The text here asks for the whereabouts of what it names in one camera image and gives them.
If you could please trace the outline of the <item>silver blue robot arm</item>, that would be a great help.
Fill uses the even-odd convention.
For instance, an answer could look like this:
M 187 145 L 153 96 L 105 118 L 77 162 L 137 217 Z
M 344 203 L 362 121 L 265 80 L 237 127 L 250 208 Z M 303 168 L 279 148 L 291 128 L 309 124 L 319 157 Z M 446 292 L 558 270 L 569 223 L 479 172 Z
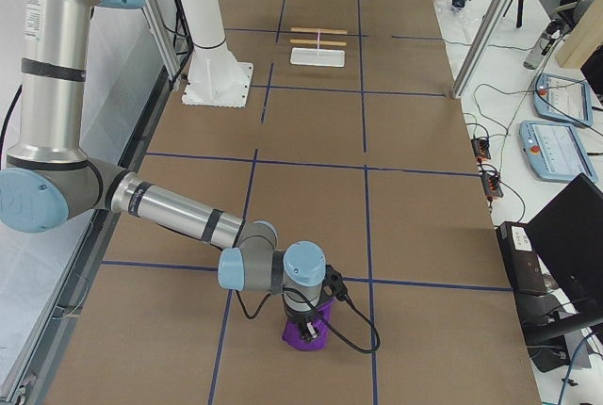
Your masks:
M 283 299 L 285 336 L 323 333 L 326 261 L 316 244 L 284 251 L 265 221 L 248 222 L 89 157 L 80 146 L 90 19 L 98 6 L 140 8 L 145 0 L 26 0 L 23 100 L 18 142 L 1 172 L 1 220 L 40 233 L 91 209 L 148 219 L 221 251 L 218 279 L 236 292 Z

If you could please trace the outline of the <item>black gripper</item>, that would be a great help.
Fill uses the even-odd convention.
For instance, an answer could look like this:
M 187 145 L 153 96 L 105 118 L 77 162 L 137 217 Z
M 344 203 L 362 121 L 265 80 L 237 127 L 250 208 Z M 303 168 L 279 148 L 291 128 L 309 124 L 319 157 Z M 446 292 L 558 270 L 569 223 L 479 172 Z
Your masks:
M 300 339 L 315 340 L 317 338 L 316 329 L 320 321 L 320 312 L 297 312 L 296 310 L 285 309 L 285 315 L 285 327 L 287 329 L 297 329 Z

